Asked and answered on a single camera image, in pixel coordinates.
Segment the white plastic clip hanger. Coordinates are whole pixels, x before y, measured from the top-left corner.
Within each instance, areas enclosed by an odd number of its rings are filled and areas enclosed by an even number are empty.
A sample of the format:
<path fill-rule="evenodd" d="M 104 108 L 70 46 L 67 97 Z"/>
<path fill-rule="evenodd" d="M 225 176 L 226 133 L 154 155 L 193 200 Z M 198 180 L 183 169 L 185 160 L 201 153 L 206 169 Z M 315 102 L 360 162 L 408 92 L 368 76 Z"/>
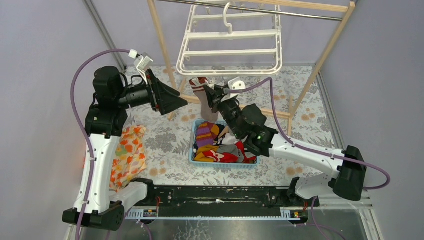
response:
<path fill-rule="evenodd" d="M 273 5 L 236 2 L 239 7 L 273 10 Z M 229 18 L 228 22 L 232 24 L 234 32 L 271 30 L 274 28 L 274 18 L 272 15 L 262 17 Z M 226 32 L 228 29 L 222 19 L 198 19 L 194 21 L 191 27 L 192 32 Z M 187 47 L 191 51 L 228 51 L 228 50 L 247 50 L 247 49 L 272 49 L 276 46 L 274 37 L 259 37 L 249 39 L 217 39 L 217 40 L 190 40 Z M 276 58 L 271 54 L 266 55 L 225 55 L 225 56 L 191 56 L 184 61 L 183 68 L 186 71 L 234 71 L 243 72 L 246 70 L 268 70 L 276 65 Z"/>

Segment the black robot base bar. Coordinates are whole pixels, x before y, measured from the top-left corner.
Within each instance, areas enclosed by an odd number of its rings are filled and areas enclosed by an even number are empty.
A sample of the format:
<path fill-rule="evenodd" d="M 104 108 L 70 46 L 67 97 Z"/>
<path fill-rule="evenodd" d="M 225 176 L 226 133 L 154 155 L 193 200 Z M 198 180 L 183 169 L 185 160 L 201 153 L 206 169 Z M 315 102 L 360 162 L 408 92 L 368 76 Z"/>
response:
<path fill-rule="evenodd" d="M 170 208 L 281 208 L 303 212 L 318 207 L 318 198 L 305 200 L 286 187 L 158 185 L 133 209 Z"/>

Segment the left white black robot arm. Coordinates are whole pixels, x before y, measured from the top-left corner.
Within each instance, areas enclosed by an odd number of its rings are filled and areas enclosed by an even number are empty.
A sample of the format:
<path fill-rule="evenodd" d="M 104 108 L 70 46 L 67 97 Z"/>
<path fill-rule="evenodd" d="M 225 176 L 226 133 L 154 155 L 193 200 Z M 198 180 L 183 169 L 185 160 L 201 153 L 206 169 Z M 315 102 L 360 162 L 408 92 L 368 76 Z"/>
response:
<path fill-rule="evenodd" d="M 82 132 L 86 137 L 86 157 L 79 194 L 72 208 L 62 213 L 64 223 L 83 228 L 117 231 L 125 213 L 137 203 L 155 200 L 151 180 L 131 180 L 116 194 L 110 194 L 113 160 L 120 144 L 127 110 L 143 105 L 167 115 L 188 102 L 172 87 L 162 83 L 148 69 L 142 83 L 132 85 L 114 66 L 94 73 L 93 102 Z"/>

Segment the grey sock with red stripes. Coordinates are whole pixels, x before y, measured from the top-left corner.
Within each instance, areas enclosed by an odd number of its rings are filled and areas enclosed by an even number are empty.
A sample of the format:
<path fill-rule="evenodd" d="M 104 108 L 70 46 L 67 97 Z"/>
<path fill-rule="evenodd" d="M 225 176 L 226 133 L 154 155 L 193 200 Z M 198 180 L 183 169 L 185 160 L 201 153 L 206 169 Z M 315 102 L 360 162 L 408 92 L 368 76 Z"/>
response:
<path fill-rule="evenodd" d="M 193 93 L 198 97 L 201 103 L 201 117 L 211 123 L 218 120 L 219 114 L 212 112 L 209 107 L 208 97 L 205 91 L 205 86 L 209 86 L 209 82 L 206 77 L 196 77 L 189 80 L 190 87 Z"/>

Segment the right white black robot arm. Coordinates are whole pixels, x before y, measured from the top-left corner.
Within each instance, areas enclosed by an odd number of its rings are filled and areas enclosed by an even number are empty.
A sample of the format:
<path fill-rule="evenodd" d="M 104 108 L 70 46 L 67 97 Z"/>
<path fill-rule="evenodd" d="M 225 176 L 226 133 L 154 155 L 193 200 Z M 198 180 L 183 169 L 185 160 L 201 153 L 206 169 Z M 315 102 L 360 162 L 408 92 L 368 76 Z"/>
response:
<path fill-rule="evenodd" d="M 292 160 L 321 172 L 291 181 L 286 193 L 291 205 L 299 206 L 305 200 L 328 193 L 355 202 L 362 198 L 367 168 L 358 148 L 328 149 L 282 136 L 266 126 L 267 117 L 255 104 L 240 108 L 235 97 L 225 99 L 227 86 L 204 89 L 211 111 L 222 115 L 234 137 L 243 142 L 249 153 Z"/>

